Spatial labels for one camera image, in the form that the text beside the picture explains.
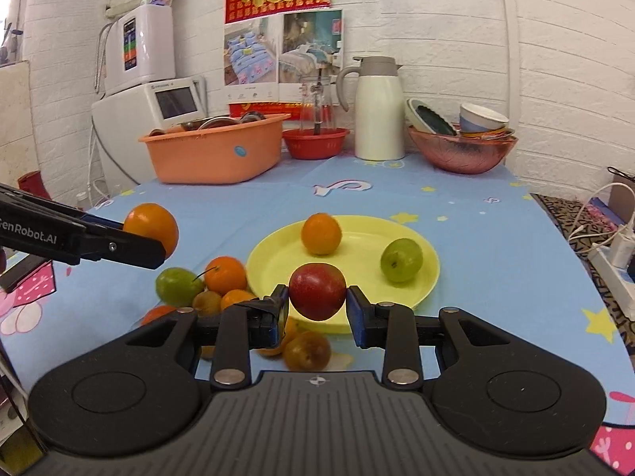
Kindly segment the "red thermos jug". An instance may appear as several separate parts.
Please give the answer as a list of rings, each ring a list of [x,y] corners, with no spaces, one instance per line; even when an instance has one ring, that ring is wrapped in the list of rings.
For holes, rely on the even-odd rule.
[[[21,191],[32,194],[40,199],[50,200],[50,193],[46,190],[40,171],[28,172],[17,179],[17,186]]]

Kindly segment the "small mandarin orange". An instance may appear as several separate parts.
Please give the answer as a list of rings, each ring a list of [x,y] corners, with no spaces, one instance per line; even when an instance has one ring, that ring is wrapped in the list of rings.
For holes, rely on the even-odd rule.
[[[225,311],[226,308],[229,308],[231,305],[252,301],[256,298],[255,294],[248,290],[242,289],[233,289],[229,290],[227,294],[222,296],[221,300],[221,311]]]

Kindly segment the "brown kiwi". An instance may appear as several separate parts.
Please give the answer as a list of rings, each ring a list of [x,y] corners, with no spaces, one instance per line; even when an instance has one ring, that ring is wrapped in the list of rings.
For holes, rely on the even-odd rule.
[[[201,348],[200,358],[211,361],[213,359],[215,348],[213,346],[204,346]]]
[[[214,291],[202,291],[192,300],[192,308],[199,317],[219,315],[222,312],[222,297]]]

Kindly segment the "blue patterned tablecloth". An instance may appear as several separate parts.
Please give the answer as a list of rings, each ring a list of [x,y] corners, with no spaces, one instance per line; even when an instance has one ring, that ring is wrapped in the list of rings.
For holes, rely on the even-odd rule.
[[[147,183],[180,241],[162,268],[232,256],[256,302],[152,323],[156,273],[47,264],[1,300],[1,341],[46,447],[35,475],[629,475],[634,373],[593,282],[504,168],[416,156],[286,160],[233,186]],[[313,214],[343,238],[350,300],[326,367],[266,360]]]

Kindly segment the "white water purifier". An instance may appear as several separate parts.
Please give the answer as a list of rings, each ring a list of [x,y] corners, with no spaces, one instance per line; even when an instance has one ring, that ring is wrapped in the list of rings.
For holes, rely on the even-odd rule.
[[[106,38],[106,95],[174,77],[170,6],[144,4],[118,18]]]

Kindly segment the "tilted white dish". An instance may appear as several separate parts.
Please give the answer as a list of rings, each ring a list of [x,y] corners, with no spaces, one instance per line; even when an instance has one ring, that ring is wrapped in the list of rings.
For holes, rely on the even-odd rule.
[[[458,129],[419,99],[408,98],[405,103],[405,111],[407,121],[417,131],[443,136],[458,136]]]

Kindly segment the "cardboard box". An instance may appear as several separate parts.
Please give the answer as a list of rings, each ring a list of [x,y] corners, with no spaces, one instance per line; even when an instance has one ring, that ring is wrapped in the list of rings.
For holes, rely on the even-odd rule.
[[[631,192],[635,189],[635,178],[633,173],[624,172],[610,165],[607,171],[614,176],[614,183],[621,183],[623,186],[612,186],[609,194],[608,207],[624,223],[627,223],[634,212],[634,199]]]

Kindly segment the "green mango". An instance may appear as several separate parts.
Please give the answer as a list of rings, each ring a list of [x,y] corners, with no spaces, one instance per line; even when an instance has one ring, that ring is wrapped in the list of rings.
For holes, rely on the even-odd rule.
[[[189,307],[195,297],[204,291],[204,281],[183,268],[167,268],[155,279],[155,290],[163,304]]]

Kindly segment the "stacked white-blue bowls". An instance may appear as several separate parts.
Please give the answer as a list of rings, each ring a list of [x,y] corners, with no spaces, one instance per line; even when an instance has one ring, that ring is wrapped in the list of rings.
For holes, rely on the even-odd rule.
[[[458,129],[465,138],[496,140],[512,133],[508,117],[478,104],[462,103],[458,119]]]

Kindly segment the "yellow plastic plate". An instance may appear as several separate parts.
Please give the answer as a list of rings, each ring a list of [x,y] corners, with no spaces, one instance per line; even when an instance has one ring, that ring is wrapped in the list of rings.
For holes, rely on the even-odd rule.
[[[302,221],[272,232],[251,251],[245,264],[253,294],[263,297],[275,286],[286,284],[297,268],[323,262],[338,268],[346,282],[360,287],[372,303],[395,302],[410,308],[422,303],[435,288],[440,261],[435,248],[424,236],[396,221],[364,215],[337,215],[342,241],[331,256],[310,255],[302,245]],[[404,285],[394,285],[383,275],[380,258],[385,247],[398,238],[411,238],[423,250],[423,267]]]

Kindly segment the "white thermos jug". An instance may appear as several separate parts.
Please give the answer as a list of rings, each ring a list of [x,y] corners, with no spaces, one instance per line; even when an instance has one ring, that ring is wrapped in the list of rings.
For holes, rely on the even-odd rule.
[[[354,57],[357,65],[337,75],[339,106],[349,111],[344,79],[357,75],[354,97],[354,154],[367,161],[393,161],[405,157],[405,104],[400,65],[393,57]]]

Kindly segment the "yellow-orange round orange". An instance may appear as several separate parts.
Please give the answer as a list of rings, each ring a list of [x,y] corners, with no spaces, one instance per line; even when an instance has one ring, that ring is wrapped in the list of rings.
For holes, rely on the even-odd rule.
[[[284,329],[284,334],[282,335],[280,344],[275,348],[267,348],[267,349],[258,349],[257,353],[260,356],[266,358],[273,358],[277,356],[281,356],[283,351],[287,345],[299,334],[300,327],[298,326],[298,321],[293,317],[290,317],[286,320],[286,325]]]

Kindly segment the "white appliance with screen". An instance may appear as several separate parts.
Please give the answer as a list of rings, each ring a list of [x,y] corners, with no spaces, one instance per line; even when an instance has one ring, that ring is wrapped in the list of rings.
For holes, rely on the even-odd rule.
[[[202,76],[141,84],[94,103],[92,125],[106,187],[119,194],[155,179],[141,139],[155,129],[207,115],[207,83]]]

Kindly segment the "dark red-yellow plum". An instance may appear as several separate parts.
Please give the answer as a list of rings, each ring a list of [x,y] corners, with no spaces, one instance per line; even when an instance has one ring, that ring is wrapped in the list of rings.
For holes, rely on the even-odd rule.
[[[331,344],[314,331],[299,334],[283,351],[286,367],[292,372],[319,372],[331,361]]]

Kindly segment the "white power strip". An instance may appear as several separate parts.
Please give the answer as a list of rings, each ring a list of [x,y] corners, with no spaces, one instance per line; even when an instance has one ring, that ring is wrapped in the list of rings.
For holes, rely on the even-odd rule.
[[[634,320],[634,237],[619,234],[610,246],[594,244],[588,259],[622,313]]]

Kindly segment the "green apple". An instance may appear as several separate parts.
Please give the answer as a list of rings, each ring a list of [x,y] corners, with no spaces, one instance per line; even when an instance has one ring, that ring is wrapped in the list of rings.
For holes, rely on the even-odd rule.
[[[380,268],[383,275],[394,284],[414,279],[423,267],[423,250],[411,238],[398,238],[383,250]]]

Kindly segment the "rough dark orange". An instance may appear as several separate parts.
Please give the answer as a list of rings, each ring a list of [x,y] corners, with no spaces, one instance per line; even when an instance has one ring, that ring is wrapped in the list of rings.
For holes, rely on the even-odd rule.
[[[158,305],[150,309],[142,318],[141,324],[142,326],[146,326],[147,324],[162,318],[163,316],[169,315],[175,311],[175,307],[170,305]]]

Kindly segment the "pink glass bowl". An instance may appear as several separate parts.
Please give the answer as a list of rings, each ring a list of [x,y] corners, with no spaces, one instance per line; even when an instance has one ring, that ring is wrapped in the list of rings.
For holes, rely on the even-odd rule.
[[[516,146],[514,135],[483,140],[408,129],[422,156],[435,168],[463,175],[478,175],[496,168]]]

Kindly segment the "orange with stem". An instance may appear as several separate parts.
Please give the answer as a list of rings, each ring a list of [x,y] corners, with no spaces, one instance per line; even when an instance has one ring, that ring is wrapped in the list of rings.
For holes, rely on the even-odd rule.
[[[243,263],[230,256],[212,259],[195,279],[203,282],[207,290],[216,292],[222,297],[231,290],[248,288],[248,276],[246,276]]]

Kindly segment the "orange on plate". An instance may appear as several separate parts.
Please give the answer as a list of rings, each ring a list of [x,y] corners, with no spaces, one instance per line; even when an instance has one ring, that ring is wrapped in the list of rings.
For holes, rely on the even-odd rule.
[[[302,245],[314,256],[334,253],[342,240],[339,222],[326,213],[316,213],[304,220],[300,231]]]

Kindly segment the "large smooth orange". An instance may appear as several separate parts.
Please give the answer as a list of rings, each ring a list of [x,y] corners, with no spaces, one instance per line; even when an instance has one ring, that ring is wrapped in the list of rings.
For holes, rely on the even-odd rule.
[[[162,243],[166,258],[174,253],[180,238],[177,220],[156,203],[142,203],[134,207],[124,220],[123,230]]]

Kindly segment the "red plastic basket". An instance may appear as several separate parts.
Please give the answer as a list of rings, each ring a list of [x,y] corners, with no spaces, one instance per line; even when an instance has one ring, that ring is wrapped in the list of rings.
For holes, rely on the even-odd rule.
[[[283,141],[290,155],[298,160],[323,160],[338,156],[349,135],[346,128],[333,132],[313,134],[299,129],[285,130]]]

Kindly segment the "glass pitcher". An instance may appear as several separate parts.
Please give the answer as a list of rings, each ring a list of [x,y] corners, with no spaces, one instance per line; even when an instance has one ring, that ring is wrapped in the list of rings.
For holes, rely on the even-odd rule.
[[[323,68],[315,76],[301,82],[300,131],[303,134],[323,135],[337,131],[333,100],[331,100],[331,76]]]

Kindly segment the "orange plastic basket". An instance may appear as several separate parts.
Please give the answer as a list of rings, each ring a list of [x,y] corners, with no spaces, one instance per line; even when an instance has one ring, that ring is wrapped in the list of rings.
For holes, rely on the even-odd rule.
[[[289,118],[272,114],[250,123],[148,134],[140,141],[164,184],[237,184],[278,165],[283,123]]]

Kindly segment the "bedding poster calendar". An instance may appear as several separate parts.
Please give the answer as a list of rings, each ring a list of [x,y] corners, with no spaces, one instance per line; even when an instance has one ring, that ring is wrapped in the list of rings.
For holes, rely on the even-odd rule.
[[[298,121],[310,88],[335,83],[343,66],[344,12],[282,13],[224,26],[229,114],[289,114]]]

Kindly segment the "red apple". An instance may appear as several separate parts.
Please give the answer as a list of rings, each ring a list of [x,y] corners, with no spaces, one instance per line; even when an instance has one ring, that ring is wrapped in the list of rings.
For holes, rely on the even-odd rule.
[[[307,263],[293,271],[289,297],[304,318],[325,321],[339,312],[346,300],[346,279],[328,263]]]

